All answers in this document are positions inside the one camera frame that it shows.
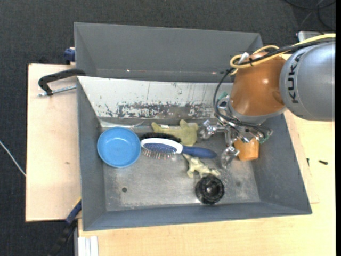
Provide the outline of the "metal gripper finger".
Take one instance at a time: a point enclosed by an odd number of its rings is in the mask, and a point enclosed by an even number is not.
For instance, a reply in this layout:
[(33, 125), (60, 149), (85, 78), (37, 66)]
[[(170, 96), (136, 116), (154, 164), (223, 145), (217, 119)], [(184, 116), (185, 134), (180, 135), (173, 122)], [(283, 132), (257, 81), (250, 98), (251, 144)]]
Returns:
[(209, 139), (218, 132), (226, 132), (228, 127), (221, 122), (212, 123), (210, 120), (205, 120), (199, 130), (199, 136), (202, 139)]
[(233, 161), (239, 154), (239, 150), (233, 146), (226, 147), (221, 154), (221, 166), (226, 169), (228, 165)]

